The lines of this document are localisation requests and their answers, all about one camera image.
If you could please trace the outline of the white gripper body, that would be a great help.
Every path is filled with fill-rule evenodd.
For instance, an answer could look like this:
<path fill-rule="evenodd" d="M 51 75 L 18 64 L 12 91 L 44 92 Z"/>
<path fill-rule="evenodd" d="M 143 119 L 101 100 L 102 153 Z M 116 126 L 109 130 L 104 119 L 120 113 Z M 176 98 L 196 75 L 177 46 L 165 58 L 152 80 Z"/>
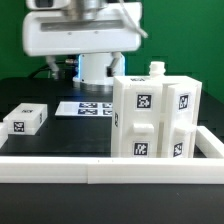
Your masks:
<path fill-rule="evenodd" d="M 135 51 L 141 44 L 141 16 L 139 2 L 30 9 L 23 21 L 23 49 L 29 56 Z"/>

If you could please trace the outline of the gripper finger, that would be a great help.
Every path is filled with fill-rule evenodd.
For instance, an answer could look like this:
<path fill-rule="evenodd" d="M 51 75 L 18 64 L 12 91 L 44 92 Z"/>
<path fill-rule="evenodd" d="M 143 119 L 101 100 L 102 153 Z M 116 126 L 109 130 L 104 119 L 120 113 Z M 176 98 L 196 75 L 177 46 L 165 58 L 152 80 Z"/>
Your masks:
<path fill-rule="evenodd" d="M 46 57 L 46 62 L 49 66 L 49 68 L 52 71 L 52 76 L 55 80 L 59 78 L 59 67 L 56 64 L 56 58 L 54 56 L 47 56 Z"/>
<path fill-rule="evenodd" d="M 107 67 L 107 76 L 108 77 L 113 77 L 114 76 L 114 69 L 117 66 L 120 58 L 121 58 L 121 53 L 120 52 L 113 52 L 111 54 L 112 56 L 112 61 L 110 65 Z"/>

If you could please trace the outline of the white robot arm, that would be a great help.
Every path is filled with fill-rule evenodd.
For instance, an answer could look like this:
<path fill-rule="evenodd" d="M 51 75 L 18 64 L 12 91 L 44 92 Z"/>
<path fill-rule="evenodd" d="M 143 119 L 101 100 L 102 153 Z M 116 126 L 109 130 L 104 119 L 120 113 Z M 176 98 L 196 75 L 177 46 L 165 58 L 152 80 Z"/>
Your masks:
<path fill-rule="evenodd" d="M 26 0 L 23 49 L 43 56 L 59 76 L 58 56 L 79 57 L 74 85 L 108 90 L 113 78 L 125 74 L 123 54 L 140 47 L 142 4 L 117 0 Z"/>

